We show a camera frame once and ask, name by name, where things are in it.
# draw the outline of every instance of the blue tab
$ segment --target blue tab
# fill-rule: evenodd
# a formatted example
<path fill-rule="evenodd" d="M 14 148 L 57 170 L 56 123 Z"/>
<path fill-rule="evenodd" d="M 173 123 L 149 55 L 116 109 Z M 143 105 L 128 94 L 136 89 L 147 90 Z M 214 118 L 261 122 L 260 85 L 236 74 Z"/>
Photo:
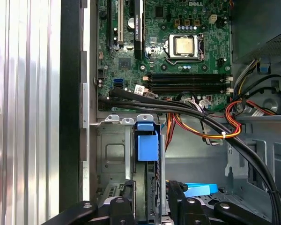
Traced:
<path fill-rule="evenodd" d="M 158 160 L 158 134 L 156 131 L 155 135 L 138 135 L 138 160 Z"/>
<path fill-rule="evenodd" d="M 194 197 L 200 195 L 210 195 L 219 191 L 217 184 L 204 183 L 186 183 L 188 190 L 184 193 L 186 197 Z"/>
<path fill-rule="evenodd" d="M 154 131 L 152 122 L 137 123 L 137 129 L 142 131 Z"/>

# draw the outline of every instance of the metal bracket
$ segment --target metal bracket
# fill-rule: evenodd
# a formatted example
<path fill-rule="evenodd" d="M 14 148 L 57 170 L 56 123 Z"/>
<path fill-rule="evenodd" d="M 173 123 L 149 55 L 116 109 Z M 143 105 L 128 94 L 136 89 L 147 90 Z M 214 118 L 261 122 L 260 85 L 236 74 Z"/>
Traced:
<path fill-rule="evenodd" d="M 104 121 L 98 123 L 90 123 L 90 126 L 100 126 L 102 123 L 122 124 L 122 125 L 134 125 L 136 122 L 154 122 L 154 117 L 150 114 L 140 114 L 136 117 L 136 121 L 133 118 L 123 118 L 116 114 L 111 114 L 105 118 Z"/>

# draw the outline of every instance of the metal panel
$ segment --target metal panel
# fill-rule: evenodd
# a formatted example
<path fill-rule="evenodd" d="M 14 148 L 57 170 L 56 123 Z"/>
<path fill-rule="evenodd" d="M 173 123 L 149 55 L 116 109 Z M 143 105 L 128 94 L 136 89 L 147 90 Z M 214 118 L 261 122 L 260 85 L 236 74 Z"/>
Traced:
<path fill-rule="evenodd" d="M 0 224 L 59 212 L 60 0 L 0 1 Z"/>
<path fill-rule="evenodd" d="M 234 61 L 281 61 L 281 0 L 237 0 L 232 15 Z"/>

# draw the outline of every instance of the sata port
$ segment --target sata port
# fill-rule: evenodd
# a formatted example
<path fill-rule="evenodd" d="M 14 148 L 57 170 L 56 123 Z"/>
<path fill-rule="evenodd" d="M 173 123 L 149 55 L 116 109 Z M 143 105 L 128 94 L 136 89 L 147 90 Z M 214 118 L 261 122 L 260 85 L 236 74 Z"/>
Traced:
<path fill-rule="evenodd" d="M 114 83 L 124 83 L 124 79 L 121 78 L 117 78 L 117 79 L 113 79 Z"/>

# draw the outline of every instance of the ram slot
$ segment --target ram slot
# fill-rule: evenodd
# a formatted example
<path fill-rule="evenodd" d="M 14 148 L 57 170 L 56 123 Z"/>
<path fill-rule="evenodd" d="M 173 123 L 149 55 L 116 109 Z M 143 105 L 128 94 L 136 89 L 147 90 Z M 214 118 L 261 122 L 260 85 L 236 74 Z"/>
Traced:
<path fill-rule="evenodd" d="M 226 85 L 206 85 L 206 84 L 151 84 L 149 89 L 158 95 L 169 93 L 180 93 L 182 91 L 191 91 L 195 94 L 221 94 L 225 93 Z"/>
<path fill-rule="evenodd" d="M 224 83 L 225 75 L 221 74 L 151 74 L 151 83 Z"/>
<path fill-rule="evenodd" d="M 106 47 L 107 50 L 110 52 L 112 47 L 112 37 L 111 37 L 111 25 L 112 25 L 112 1 L 107 0 L 107 27 L 106 27 Z"/>
<path fill-rule="evenodd" d="M 118 44 L 124 44 L 124 0 L 118 0 Z"/>

